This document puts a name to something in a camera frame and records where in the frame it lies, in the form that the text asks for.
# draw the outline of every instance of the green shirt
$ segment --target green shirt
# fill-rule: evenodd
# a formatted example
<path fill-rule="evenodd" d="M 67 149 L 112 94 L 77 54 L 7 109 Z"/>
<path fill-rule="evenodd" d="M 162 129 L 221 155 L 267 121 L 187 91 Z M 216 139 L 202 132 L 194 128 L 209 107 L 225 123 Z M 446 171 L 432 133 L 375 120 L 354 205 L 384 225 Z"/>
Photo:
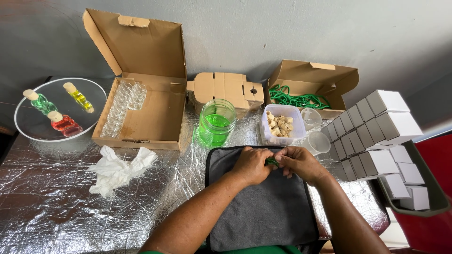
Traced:
<path fill-rule="evenodd" d="M 261 247 L 254 247 L 254 248 L 248 248 L 248 249 L 236 249 L 236 250 L 229 250 L 229 251 L 223 251 L 223 252 L 217 252 L 219 254 L 301 254 L 301 252 L 293 245 L 287 245 L 287 246 L 261 246 Z M 158 251 L 143 251 L 139 254 L 162 254 Z"/>

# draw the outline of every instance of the silver foil surface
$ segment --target silver foil surface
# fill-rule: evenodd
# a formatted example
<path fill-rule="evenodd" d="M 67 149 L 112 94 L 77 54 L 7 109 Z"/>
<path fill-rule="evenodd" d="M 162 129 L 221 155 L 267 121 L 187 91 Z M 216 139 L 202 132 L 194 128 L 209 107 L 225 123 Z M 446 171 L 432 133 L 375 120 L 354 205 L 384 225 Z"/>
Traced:
<path fill-rule="evenodd" d="M 224 146 L 262 145 L 262 113 L 261 108 L 238 120 Z M 142 177 L 116 189 L 109 200 L 88 191 L 96 174 L 86 169 L 101 158 L 100 147 L 91 141 L 92 131 L 59 143 L 18 136 L 0 167 L 0 253 L 136 253 L 154 225 L 204 188 L 211 148 L 197 141 L 197 126 L 198 116 L 187 105 L 180 150 L 154 150 L 157 161 Z M 132 160 L 138 152 L 114 150 L 123 160 Z M 342 170 L 329 154 L 318 159 L 333 175 Z M 369 183 L 339 182 L 366 221 L 382 233 L 389 226 L 388 217 Z M 309 191 L 320 238 L 329 239 L 319 194 L 312 187 Z"/>

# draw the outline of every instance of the gray microfiber towel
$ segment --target gray microfiber towel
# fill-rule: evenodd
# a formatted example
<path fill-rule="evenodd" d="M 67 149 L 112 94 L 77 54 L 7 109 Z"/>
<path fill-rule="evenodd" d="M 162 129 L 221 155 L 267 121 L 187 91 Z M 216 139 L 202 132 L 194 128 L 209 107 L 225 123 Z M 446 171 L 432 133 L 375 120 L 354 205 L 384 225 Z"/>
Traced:
<path fill-rule="evenodd" d="M 206 163 L 206 186 L 230 171 L 244 146 L 215 148 Z M 269 148 L 277 152 L 281 147 Z M 213 227 L 207 244 L 213 251 L 268 245 L 301 245 L 318 240 L 307 186 L 294 175 L 287 179 L 277 169 L 261 184 L 237 194 Z"/>

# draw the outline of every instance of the white tissue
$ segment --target white tissue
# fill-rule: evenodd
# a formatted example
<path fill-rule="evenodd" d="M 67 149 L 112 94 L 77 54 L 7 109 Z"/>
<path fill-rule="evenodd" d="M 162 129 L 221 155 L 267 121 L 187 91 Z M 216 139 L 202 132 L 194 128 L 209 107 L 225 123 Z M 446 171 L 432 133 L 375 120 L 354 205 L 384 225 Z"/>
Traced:
<path fill-rule="evenodd" d="M 157 154 L 147 148 L 140 147 L 137 156 L 130 161 L 120 160 L 113 149 L 103 146 L 100 149 L 102 159 L 91 165 L 87 171 L 97 174 L 96 185 L 90 187 L 90 193 L 100 193 L 102 197 L 111 197 L 113 189 L 127 185 L 131 178 L 140 176 L 155 159 Z"/>

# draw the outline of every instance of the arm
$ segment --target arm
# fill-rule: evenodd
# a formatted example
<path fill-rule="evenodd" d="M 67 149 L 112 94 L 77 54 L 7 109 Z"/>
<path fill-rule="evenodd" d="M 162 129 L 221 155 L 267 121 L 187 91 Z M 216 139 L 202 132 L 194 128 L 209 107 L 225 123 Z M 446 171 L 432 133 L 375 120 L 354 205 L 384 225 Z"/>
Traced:
<path fill-rule="evenodd" d="M 302 147 L 288 146 L 275 154 L 283 174 L 296 173 L 319 191 L 338 253 L 390 253 L 377 233 L 350 202 L 334 177 Z"/>
<path fill-rule="evenodd" d="M 245 187 L 264 181 L 276 166 L 264 166 L 273 156 L 267 149 L 245 147 L 234 168 L 198 192 L 156 227 L 140 251 L 194 253 L 209 235 L 231 200 Z"/>

